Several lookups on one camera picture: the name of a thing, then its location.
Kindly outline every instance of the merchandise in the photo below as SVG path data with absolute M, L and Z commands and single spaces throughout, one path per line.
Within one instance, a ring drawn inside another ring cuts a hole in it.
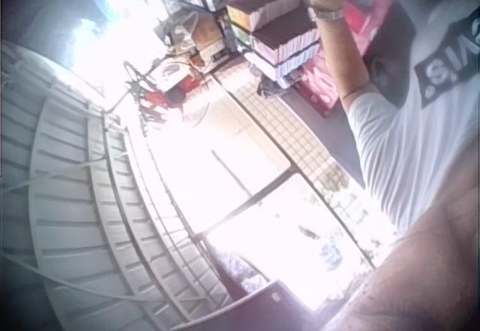
M 319 29 L 303 7 L 277 18 L 251 36 L 253 49 L 273 65 L 278 65 L 319 39 Z
M 210 62 L 212 60 L 212 57 L 217 53 L 219 53 L 224 48 L 225 48 L 225 43 L 224 43 L 224 40 L 221 39 L 215 42 L 214 44 L 211 44 L 210 46 L 201 50 L 200 56 L 205 62 Z
M 191 35 L 196 48 L 204 50 L 223 38 L 222 32 L 211 14 L 198 13 L 198 23 Z
M 263 57 L 257 55 L 255 52 L 249 52 L 249 49 L 241 44 L 238 45 L 238 48 L 240 51 L 243 51 L 244 57 L 249 62 L 256 65 L 271 80 L 277 81 L 280 77 L 287 75 L 303 65 L 307 60 L 312 59 L 317 54 L 320 45 L 318 43 L 312 44 L 310 47 L 291 56 L 278 65 L 268 63 Z
M 227 6 L 230 19 L 249 32 L 300 7 L 302 0 L 237 0 Z

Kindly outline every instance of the tiled floor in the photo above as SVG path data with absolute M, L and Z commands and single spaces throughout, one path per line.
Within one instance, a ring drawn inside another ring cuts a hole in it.
M 250 73 L 244 59 L 231 62 L 216 76 L 304 171 L 374 263 L 381 264 L 395 240 L 394 229 L 363 190 L 280 98 L 266 100 L 257 95 L 260 79 Z M 303 188 L 299 190 L 303 194 L 311 193 L 307 197 L 316 198 L 308 185 L 296 187 Z

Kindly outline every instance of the white t-shirt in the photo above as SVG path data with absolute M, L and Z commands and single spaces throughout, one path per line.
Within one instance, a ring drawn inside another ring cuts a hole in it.
M 479 0 L 448 0 L 434 14 L 412 46 L 404 106 L 369 92 L 348 112 L 367 189 L 400 233 L 479 132 Z

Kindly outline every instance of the skin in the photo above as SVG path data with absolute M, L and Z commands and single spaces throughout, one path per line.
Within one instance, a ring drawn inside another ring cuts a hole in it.
M 310 0 L 337 10 L 342 0 Z M 319 21 L 323 46 L 345 110 L 366 92 L 367 68 L 344 20 Z M 324 328 L 458 329 L 479 294 L 479 139 L 459 155 L 431 207 L 397 242 L 385 263 Z

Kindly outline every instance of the person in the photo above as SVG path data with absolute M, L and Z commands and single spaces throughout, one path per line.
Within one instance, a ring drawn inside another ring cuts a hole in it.
M 342 0 L 310 3 L 322 10 L 342 7 Z M 450 0 L 434 11 L 412 46 L 401 109 L 370 83 L 345 19 L 319 20 L 318 26 L 366 187 L 403 234 L 432 204 L 479 130 L 479 0 Z
M 371 84 L 342 1 L 310 3 L 365 184 L 402 237 L 325 329 L 455 329 L 479 292 L 480 0 L 431 14 L 401 109 Z

